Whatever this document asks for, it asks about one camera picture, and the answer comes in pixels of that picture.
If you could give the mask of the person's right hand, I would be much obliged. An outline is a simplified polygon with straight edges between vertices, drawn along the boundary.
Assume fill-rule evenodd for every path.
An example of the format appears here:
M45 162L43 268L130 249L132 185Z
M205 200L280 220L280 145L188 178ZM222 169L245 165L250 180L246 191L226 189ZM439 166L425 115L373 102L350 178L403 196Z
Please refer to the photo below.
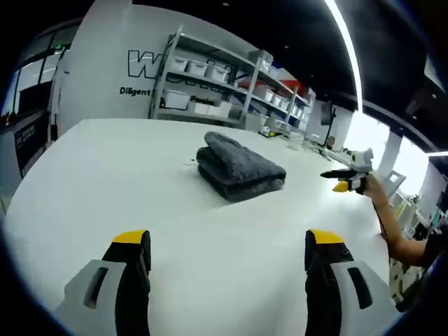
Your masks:
M382 184L374 175L368 174L366 176L365 190L363 194L369 197L375 204L379 204L384 200Z

